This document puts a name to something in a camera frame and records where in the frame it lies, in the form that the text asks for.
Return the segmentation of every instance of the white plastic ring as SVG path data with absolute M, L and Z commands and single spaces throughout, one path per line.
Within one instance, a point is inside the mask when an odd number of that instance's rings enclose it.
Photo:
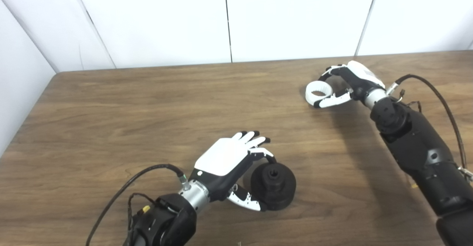
M 324 93 L 324 96 L 316 96 L 312 92 Z M 323 81 L 314 81 L 306 87 L 306 101 L 307 103 L 314 105 L 317 101 L 327 98 L 333 94 L 333 89 L 330 84 Z

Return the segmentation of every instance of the white wall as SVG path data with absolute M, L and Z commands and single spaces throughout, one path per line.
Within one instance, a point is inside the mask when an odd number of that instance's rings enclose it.
M 115 66 L 81 0 L 3 0 L 57 71 Z
M 351 56 L 372 0 L 227 0 L 233 61 Z
M 117 68 L 230 62 L 225 0 L 83 0 Z
M 467 49 L 473 0 L 375 0 L 358 54 Z
M 53 75 L 0 0 L 0 156 Z

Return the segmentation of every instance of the black knob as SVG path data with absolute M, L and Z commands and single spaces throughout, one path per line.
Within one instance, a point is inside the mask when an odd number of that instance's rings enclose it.
M 294 199 L 296 177 L 285 165 L 264 163 L 251 175 L 251 190 L 255 198 L 268 206 L 268 210 L 281 210 Z

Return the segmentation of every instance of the wood grain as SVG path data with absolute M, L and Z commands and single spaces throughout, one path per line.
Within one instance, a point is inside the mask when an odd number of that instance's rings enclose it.
M 348 58 L 63 72 L 56 75 L 0 159 L 0 245 L 84 245 L 111 196 L 144 167 L 190 173 L 215 140 L 240 130 L 270 137 L 267 149 L 297 177 L 294 202 L 253 212 L 215 202 L 190 246 L 442 245 L 435 216 L 397 167 L 361 103 L 316 110 L 302 96 L 327 66 Z M 357 57 L 386 84 L 407 73 L 430 80 L 456 117 L 473 167 L 473 51 Z M 405 99 L 458 158 L 443 107 L 409 80 Z M 245 175 L 244 182 L 251 175 Z M 179 190 L 151 172 L 111 208 L 93 245 L 121 245 L 126 199 Z M 136 207 L 144 205 L 139 198 Z

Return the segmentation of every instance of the black cable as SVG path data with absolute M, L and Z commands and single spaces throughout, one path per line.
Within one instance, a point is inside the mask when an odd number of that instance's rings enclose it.
M 118 198 L 118 196 L 120 196 L 120 194 L 122 194 L 137 178 L 141 177 L 143 174 L 151 171 L 151 170 L 154 170 L 154 169 L 158 169 L 158 168 L 167 168 L 167 169 L 170 169 L 172 171 L 174 171 L 177 175 L 177 177 L 182 177 L 184 175 L 184 172 L 182 172 L 181 169 L 179 169 L 178 167 L 176 167 L 175 165 L 171 165 L 171 164 L 159 164 L 159 165 L 152 165 L 150 167 L 147 167 L 143 170 L 141 170 L 140 172 L 138 172 L 136 175 L 134 175 L 131 179 L 129 179 L 125 185 L 123 185 L 123 187 L 118 190 L 118 192 L 110 199 L 110 201 L 108 202 L 108 204 L 105 206 L 105 208 L 103 209 L 103 211 L 101 212 L 101 214 L 98 216 L 98 219 L 97 221 L 95 222 L 95 224 L 93 225 L 92 227 L 92 230 L 90 231 L 90 234 L 87 238 L 87 241 L 86 241 L 86 246 L 89 246 L 90 245 L 90 241 L 92 240 L 92 237 L 93 237 L 93 234 L 95 233 L 95 231 L 97 230 L 100 222 L 102 221 L 103 217 L 105 216 L 105 214 L 107 213 L 108 209 L 110 209 L 110 207 L 112 206 L 113 202 L 115 202 L 115 200 Z
M 131 241 L 133 241 L 132 230 L 133 230 L 133 227 L 135 225 L 133 224 L 133 226 L 132 226 L 132 199 L 135 196 L 142 196 L 145 199 L 147 199 L 152 205 L 156 205 L 156 202 L 153 199 L 151 199 L 146 194 L 142 194 L 140 192 L 134 192 L 132 195 L 130 195 L 128 197 L 128 209 L 127 209 L 127 211 L 128 211 L 128 225 L 127 225 L 127 238 L 126 238 L 126 245 L 127 246 L 129 246 Z
M 460 158 L 461 158 L 461 161 L 462 161 L 462 167 L 466 169 L 466 154 L 465 154 L 465 148 L 463 146 L 462 136 L 460 135 L 460 130 L 458 130 L 458 125 L 456 125 L 455 118 L 453 117 L 452 111 L 448 107 L 445 99 L 443 98 L 443 96 L 439 93 L 439 91 L 437 91 L 437 89 L 429 81 L 422 78 L 421 76 L 417 76 L 417 75 L 414 75 L 414 74 L 407 74 L 407 75 L 404 75 L 404 76 L 400 77 L 399 79 L 397 79 L 395 81 L 395 83 L 400 85 L 403 81 L 405 81 L 409 78 L 416 78 L 416 79 L 422 81 L 423 83 L 425 83 L 428 87 L 430 87 L 432 89 L 432 91 L 435 93 L 435 95 L 442 102 L 442 105 L 445 108 L 446 114 L 448 115 L 448 118 L 450 119 L 450 122 L 452 123 L 453 130 L 455 131 L 456 140 L 458 142 L 458 148 L 460 149 Z
M 422 113 L 422 106 L 421 106 L 421 102 L 420 101 L 412 101 L 410 103 L 408 103 L 406 106 L 408 107 L 411 107 L 412 104 L 417 104 L 417 110 Z

